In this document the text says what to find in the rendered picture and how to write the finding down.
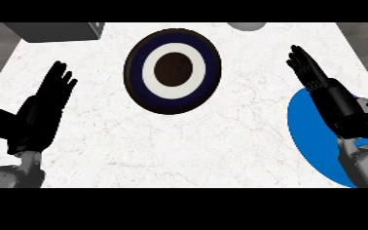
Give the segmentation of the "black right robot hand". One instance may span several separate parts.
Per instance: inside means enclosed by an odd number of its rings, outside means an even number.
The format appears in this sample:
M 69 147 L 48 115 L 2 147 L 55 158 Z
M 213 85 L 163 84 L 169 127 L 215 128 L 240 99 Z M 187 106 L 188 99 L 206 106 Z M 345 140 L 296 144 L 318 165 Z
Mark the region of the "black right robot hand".
M 287 64 L 310 92 L 329 128 L 342 138 L 368 138 L 368 112 L 336 78 L 330 78 L 301 46 L 290 47 Z

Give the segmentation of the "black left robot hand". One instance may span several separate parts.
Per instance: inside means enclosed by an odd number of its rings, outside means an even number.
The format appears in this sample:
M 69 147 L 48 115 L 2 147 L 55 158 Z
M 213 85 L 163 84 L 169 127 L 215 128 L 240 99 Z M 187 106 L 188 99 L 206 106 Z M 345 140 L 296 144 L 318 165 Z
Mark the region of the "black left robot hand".
M 0 109 L 0 138 L 8 140 L 8 153 L 42 152 L 52 144 L 64 108 L 79 82 L 69 65 L 57 61 L 48 71 L 38 93 L 30 96 L 17 114 Z

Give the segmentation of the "dark blue ringed plate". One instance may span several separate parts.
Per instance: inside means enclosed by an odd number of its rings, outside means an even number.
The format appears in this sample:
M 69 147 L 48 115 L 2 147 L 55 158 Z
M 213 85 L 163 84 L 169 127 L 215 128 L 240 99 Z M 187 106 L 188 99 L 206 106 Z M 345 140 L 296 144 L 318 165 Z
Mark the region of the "dark blue ringed plate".
M 213 95 L 222 59 L 211 40 L 184 28 L 163 29 L 134 46 L 125 65 L 125 84 L 148 111 L 174 115 L 199 107 Z

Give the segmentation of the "dark grey box appliance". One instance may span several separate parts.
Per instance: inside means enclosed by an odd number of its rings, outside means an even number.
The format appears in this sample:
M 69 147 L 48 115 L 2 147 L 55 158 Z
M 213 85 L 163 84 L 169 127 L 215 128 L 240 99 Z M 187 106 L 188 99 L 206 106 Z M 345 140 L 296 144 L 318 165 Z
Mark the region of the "dark grey box appliance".
M 98 40 L 104 22 L 7 22 L 5 25 L 30 43 Z

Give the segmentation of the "grey round object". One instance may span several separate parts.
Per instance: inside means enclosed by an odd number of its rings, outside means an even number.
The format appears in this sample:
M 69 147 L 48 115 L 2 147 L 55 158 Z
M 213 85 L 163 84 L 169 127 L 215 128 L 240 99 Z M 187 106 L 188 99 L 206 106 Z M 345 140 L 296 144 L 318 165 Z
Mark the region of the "grey round object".
M 230 26 L 240 31 L 256 31 L 267 25 L 265 22 L 231 22 Z

